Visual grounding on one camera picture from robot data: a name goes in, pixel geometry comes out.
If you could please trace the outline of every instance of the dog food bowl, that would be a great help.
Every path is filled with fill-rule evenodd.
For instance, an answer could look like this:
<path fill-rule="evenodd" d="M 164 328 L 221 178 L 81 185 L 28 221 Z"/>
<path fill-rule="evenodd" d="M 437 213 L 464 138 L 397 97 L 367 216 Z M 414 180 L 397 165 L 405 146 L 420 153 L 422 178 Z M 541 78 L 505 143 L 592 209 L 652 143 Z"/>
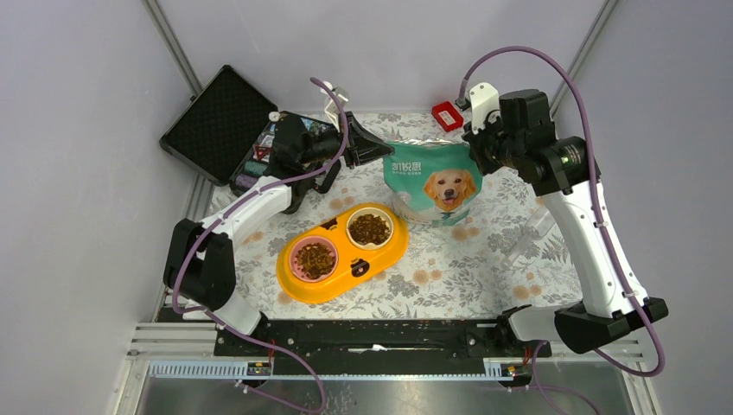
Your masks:
<path fill-rule="evenodd" d="M 362 246 L 350 239 L 347 224 L 363 214 L 373 214 L 387 222 L 390 236 L 383 244 Z M 407 251 L 408 239 L 407 224 L 387 206 L 363 203 L 325 220 L 285 244 L 277 257 L 277 281 L 283 291 L 297 301 L 325 303 L 396 264 Z M 295 258 L 303 246 L 312 243 L 322 243 L 333 249 L 336 257 L 334 269 L 318 279 L 305 277 Z"/>
<path fill-rule="evenodd" d="M 348 231 L 349 227 L 351 226 L 352 223 L 354 223 L 355 220 L 357 220 L 360 216 L 364 216 L 365 214 L 373 214 L 374 216 L 382 219 L 386 223 L 387 228 L 389 228 L 390 230 L 390 234 L 387 237 L 386 241 L 382 242 L 379 245 L 376 245 L 371 242 L 368 244 L 362 245 L 351 237 L 351 233 Z M 348 240 L 350 240 L 351 243 L 354 244 L 356 247 L 361 248 L 361 249 L 366 249 L 369 251 L 372 251 L 374 249 L 380 249 L 381 247 L 384 247 L 389 243 L 389 241 L 392 239 L 393 234 L 394 234 L 394 221 L 392 220 L 392 217 L 387 212 L 377 207 L 363 207 L 357 210 L 356 212 L 352 213 L 346 222 L 346 236 L 348 236 Z"/>
<path fill-rule="evenodd" d="M 334 267 L 331 268 L 331 272 L 321 275 L 317 279 L 310 279 L 306 277 L 305 272 L 303 272 L 303 268 L 301 268 L 301 266 L 297 263 L 296 255 L 298 252 L 300 252 L 301 249 L 303 249 L 304 246 L 308 244 L 323 244 L 328 248 L 328 254 L 336 259 L 336 263 L 334 264 Z M 293 245 L 293 247 L 290 249 L 290 271 L 293 273 L 293 275 L 296 276 L 296 278 L 300 279 L 301 281 L 305 281 L 306 283 L 317 283 L 330 277 L 331 275 L 333 275 L 338 264 L 339 252 L 336 250 L 336 247 L 333 243 L 331 243 L 330 240 L 323 238 L 322 236 L 307 236 L 303 239 L 298 240 L 297 243 Z"/>

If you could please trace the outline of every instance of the gray leaf pattern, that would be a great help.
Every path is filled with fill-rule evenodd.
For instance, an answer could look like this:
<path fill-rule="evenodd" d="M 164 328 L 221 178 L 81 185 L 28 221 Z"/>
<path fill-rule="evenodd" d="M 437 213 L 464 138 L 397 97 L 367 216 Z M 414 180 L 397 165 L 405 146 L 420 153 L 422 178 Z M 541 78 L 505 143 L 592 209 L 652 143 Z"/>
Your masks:
<path fill-rule="evenodd" d="M 356 118 L 387 141 L 460 141 L 460 131 L 444 132 L 427 113 Z M 234 199 L 228 188 L 215 189 L 209 213 Z M 381 162 L 342 169 L 326 195 L 310 192 L 296 213 L 275 215 L 235 253 L 239 292 L 269 318 L 486 318 L 515 305 L 571 303 L 580 297 L 577 274 L 557 227 L 530 244 L 511 269 L 499 267 L 522 225 L 539 207 L 530 187 L 509 169 L 484 178 L 471 214 L 462 223 L 410 224 L 407 253 L 392 268 L 326 303 L 305 304 L 288 297 L 275 275 L 277 255 L 287 241 L 368 201 L 392 205 Z"/>

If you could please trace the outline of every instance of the golden retriever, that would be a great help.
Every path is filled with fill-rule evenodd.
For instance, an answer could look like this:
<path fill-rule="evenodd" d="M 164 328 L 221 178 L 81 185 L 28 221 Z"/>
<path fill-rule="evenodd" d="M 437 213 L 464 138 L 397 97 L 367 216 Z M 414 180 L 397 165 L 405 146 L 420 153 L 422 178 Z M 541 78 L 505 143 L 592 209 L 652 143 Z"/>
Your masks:
<path fill-rule="evenodd" d="M 441 210 L 453 212 L 476 193 L 476 184 L 468 170 L 445 169 L 430 175 L 423 191 Z"/>

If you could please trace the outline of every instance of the dog food bag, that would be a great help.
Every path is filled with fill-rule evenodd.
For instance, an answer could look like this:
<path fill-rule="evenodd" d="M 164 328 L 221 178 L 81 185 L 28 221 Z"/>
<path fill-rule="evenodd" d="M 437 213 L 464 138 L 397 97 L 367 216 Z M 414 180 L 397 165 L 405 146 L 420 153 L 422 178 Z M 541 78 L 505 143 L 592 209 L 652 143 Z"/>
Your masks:
<path fill-rule="evenodd" d="M 481 191 L 481 173 L 468 146 L 451 142 L 390 143 L 383 159 L 394 212 L 412 223 L 452 226 L 468 216 Z"/>

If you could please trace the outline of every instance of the white wall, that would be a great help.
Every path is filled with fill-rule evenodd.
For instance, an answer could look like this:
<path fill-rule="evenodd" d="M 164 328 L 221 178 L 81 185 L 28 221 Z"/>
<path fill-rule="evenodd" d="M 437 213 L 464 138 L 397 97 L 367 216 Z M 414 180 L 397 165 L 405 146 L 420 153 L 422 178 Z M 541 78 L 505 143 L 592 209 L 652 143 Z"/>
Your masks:
<path fill-rule="evenodd" d="M 624 2 L 579 87 L 624 251 L 670 316 L 665 415 L 733 413 L 733 3 Z M 580 134 L 571 99 L 558 117 Z"/>
<path fill-rule="evenodd" d="M 134 0 L 0 2 L 0 412 L 104 413 L 191 170 L 190 91 Z"/>
<path fill-rule="evenodd" d="M 458 94 L 481 55 L 509 44 L 572 61 L 602 0 L 161 0 L 201 81 L 235 67 L 282 109 L 318 110 L 310 76 L 343 86 L 351 110 L 426 110 Z M 476 79 L 500 91 L 560 82 L 537 58 L 505 55 Z"/>

